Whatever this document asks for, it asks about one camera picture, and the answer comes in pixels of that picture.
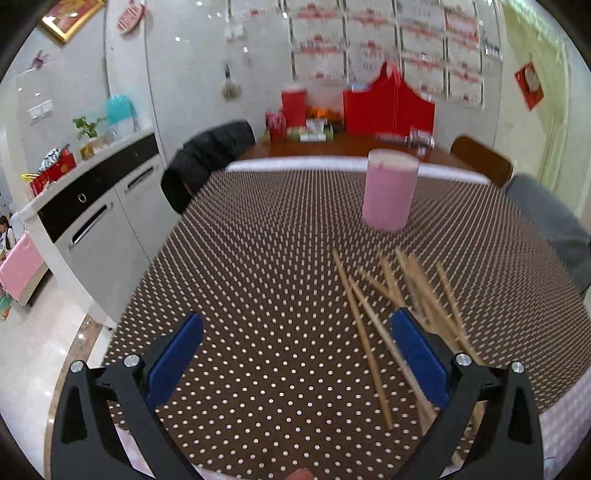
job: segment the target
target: black jacket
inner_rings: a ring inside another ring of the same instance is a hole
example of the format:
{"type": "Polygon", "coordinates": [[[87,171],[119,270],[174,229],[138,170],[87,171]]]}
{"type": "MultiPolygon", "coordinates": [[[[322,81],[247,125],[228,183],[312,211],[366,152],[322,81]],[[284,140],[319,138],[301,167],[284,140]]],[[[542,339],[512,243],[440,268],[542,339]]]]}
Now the black jacket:
{"type": "Polygon", "coordinates": [[[254,144],[252,128],[246,121],[220,125],[186,142],[160,183],[171,207],[182,214],[212,172],[226,168],[254,144]]]}

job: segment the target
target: countertop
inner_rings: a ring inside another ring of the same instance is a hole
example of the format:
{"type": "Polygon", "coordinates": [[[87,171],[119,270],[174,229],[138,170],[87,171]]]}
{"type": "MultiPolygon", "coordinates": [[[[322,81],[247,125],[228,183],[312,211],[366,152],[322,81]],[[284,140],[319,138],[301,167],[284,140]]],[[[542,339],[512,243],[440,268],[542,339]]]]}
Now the countertop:
{"type": "Polygon", "coordinates": [[[106,148],[98,151],[94,157],[89,160],[81,161],[76,165],[76,168],[70,170],[66,175],[61,177],[57,182],[52,184],[46,191],[37,195],[33,200],[27,203],[19,212],[21,220],[26,221],[36,215],[41,208],[49,203],[55,196],[57,196],[63,189],[79,179],[82,175],[96,167],[99,163],[112,157],[117,152],[120,152],[126,147],[133,145],[138,140],[141,140],[154,133],[152,127],[144,128],[139,132],[134,133],[122,140],[117,140],[106,148]]]}

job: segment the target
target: red box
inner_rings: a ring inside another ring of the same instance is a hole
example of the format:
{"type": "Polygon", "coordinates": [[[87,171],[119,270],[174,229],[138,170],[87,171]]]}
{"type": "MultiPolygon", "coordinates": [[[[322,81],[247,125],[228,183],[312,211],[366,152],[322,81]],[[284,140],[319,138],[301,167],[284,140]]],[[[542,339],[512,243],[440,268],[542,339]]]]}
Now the red box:
{"type": "Polygon", "coordinates": [[[306,126],[306,89],[283,90],[281,103],[285,124],[288,128],[306,126]]]}
{"type": "Polygon", "coordinates": [[[63,150],[61,152],[60,159],[46,171],[40,173],[39,176],[32,180],[29,184],[31,186],[33,196],[36,197],[39,195],[47,183],[50,181],[56,181],[60,177],[63,177],[73,168],[76,168],[76,160],[74,160],[74,155],[72,155],[69,150],[63,150]]]}

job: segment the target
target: light switch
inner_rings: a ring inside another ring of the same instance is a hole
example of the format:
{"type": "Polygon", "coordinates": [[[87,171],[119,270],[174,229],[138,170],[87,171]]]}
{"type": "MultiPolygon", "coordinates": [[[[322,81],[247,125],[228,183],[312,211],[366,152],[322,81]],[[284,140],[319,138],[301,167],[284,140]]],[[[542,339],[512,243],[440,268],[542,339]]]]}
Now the light switch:
{"type": "Polygon", "coordinates": [[[43,116],[49,116],[53,113],[53,100],[48,100],[41,104],[43,116]]]}
{"type": "Polygon", "coordinates": [[[41,106],[35,106],[29,110],[29,117],[31,118],[31,123],[38,122],[41,117],[43,117],[43,110],[41,110],[41,106]]]}

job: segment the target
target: wooden table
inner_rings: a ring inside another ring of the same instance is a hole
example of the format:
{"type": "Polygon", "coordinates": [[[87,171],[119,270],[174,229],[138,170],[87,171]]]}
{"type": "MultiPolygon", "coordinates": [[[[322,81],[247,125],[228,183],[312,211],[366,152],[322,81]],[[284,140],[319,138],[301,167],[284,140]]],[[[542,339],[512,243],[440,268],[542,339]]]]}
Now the wooden table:
{"type": "Polygon", "coordinates": [[[334,157],[366,157],[368,153],[377,148],[387,148],[406,152],[420,161],[461,168],[462,170],[475,171],[470,165],[454,155],[436,148],[429,151],[424,157],[419,157],[415,148],[408,148],[393,142],[386,142],[374,137],[360,137],[347,134],[336,134],[333,141],[326,142],[284,142],[275,144],[257,143],[249,148],[240,157],[240,160],[268,157],[299,157],[309,155],[334,156],[334,157]]]}

